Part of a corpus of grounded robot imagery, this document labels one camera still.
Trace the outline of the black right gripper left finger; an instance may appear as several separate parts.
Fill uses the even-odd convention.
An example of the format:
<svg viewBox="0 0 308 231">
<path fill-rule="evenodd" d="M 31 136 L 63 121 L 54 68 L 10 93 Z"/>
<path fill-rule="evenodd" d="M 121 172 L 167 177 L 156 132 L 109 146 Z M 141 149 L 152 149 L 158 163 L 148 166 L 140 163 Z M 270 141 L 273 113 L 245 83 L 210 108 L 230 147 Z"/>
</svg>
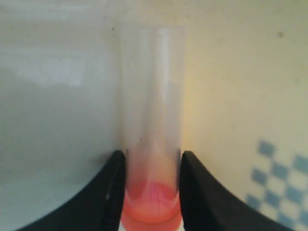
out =
<svg viewBox="0 0 308 231">
<path fill-rule="evenodd" d="M 125 182 L 126 159 L 117 150 L 74 197 L 21 230 L 116 231 L 120 226 Z"/>
</svg>

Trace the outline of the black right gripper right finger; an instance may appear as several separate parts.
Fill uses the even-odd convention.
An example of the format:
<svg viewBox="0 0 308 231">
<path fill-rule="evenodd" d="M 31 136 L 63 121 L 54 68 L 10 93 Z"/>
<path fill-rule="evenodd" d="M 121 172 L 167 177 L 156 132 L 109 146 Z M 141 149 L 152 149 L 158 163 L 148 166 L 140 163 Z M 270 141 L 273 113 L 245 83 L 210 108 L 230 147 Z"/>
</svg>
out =
<svg viewBox="0 0 308 231">
<path fill-rule="evenodd" d="M 298 230 L 298 156 L 261 151 L 225 161 L 217 176 L 193 152 L 180 166 L 180 205 L 187 231 Z"/>
</svg>

